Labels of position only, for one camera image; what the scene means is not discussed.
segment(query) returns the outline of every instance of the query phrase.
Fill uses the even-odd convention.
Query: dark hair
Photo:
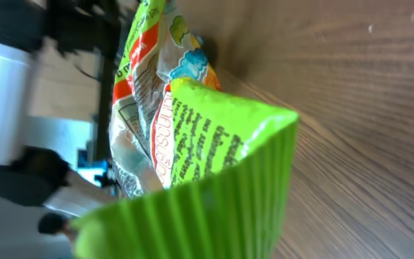
[[[37,224],[37,231],[41,234],[57,234],[65,226],[68,218],[57,213],[46,213]]]

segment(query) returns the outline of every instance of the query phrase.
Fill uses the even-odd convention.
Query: wood grain surface
[[[414,1],[179,2],[219,66],[414,170]]]
[[[414,171],[269,91],[221,69],[217,75],[228,92],[301,115],[285,226],[274,258],[414,258]]]

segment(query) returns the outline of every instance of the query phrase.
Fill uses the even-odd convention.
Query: crinkled plastic packaging
[[[128,195],[150,194],[72,221],[75,258],[270,258],[298,115],[219,91],[170,2],[140,4],[126,53],[111,150]]]
[[[169,85],[182,77],[220,90],[175,5],[144,1],[116,73],[109,128],[116,178],[130,197],[171,187],[174,132]]]

